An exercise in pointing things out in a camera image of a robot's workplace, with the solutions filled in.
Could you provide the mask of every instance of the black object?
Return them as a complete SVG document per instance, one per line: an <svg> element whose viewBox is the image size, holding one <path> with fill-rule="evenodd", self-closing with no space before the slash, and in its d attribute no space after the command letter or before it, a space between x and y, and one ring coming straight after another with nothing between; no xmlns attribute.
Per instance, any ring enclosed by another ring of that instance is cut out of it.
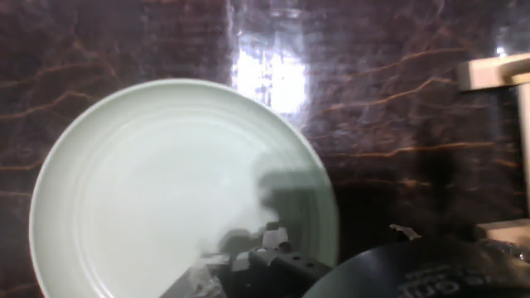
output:
<svg viewBox="0 0 530 298"><path fill-rule="evenodd" d="M530 297L530 264L457 240L363 252L333 271L297 252L254 248L223 278L228 298Z"/></svg>
<svg viewBox="0 0 530 298"><path fill-rule="evenodd" d="M528 266L473 243L418 239L361 253L303 297L530 297Z"/></svg>
<svg viewBox="0 0 530 298"><path fill-rule="evenodd" d="M331 268L299 252L254 248L220 276L228 298L302 297Z"/></svg>

